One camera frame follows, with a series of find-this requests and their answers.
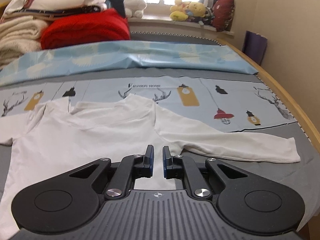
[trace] gray gripper base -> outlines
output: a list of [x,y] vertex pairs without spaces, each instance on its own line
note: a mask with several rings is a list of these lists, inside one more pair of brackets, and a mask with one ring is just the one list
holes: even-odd
[[38,235],[25,229],[12,240],[298,240],[294,232],[254,236],[224,222],[209,201],[190,198],[185,190],[132,190],[108,201],[79,229],[61,235]]

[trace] white stuffed toy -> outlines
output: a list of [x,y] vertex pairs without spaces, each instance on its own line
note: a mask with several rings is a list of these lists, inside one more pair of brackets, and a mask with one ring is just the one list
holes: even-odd
[[147,7],[144,0],[124,0],[124,10],[127,18],[142,18],[143,10]]

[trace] t-shirt sleeve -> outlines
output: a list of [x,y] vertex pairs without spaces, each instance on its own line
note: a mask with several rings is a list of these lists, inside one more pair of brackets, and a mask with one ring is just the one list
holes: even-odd
[[198,120],[155,106],[155,129],[168,144],[236,161],[295,163],[300,161],[294,138],[252,132],[220,132]]
[[28,117],[29,113],[0,117],[0,144],[11,146],[12,139],[23,134]]
[[23,114],[0,117],[0,144],[11,146],[12,139],[29,133],[46,115],[68,113],[69,98],[64,97],[54,101],[37,104],[33,111]]

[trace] red cushion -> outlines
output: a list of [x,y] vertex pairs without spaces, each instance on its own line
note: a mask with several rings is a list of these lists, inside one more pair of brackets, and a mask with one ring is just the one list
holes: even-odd
[[56,49],[77,44],[129,40],[127,18],[115,9],[64,17],[54,21],[42,34],[42,49]]
[[213,14],[215,18],[212,21],[212,26],[217,29],[217,32],[224,31],[233,18],[235,10],[235,0],[218,0],[213,6]]

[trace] red blanket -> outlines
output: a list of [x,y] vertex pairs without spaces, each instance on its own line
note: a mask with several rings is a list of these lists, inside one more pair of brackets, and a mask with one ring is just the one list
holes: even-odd
[[129,40],[128,20],[115,9],[65,17],[53,22],[42,34],[42,49],[77,44]]

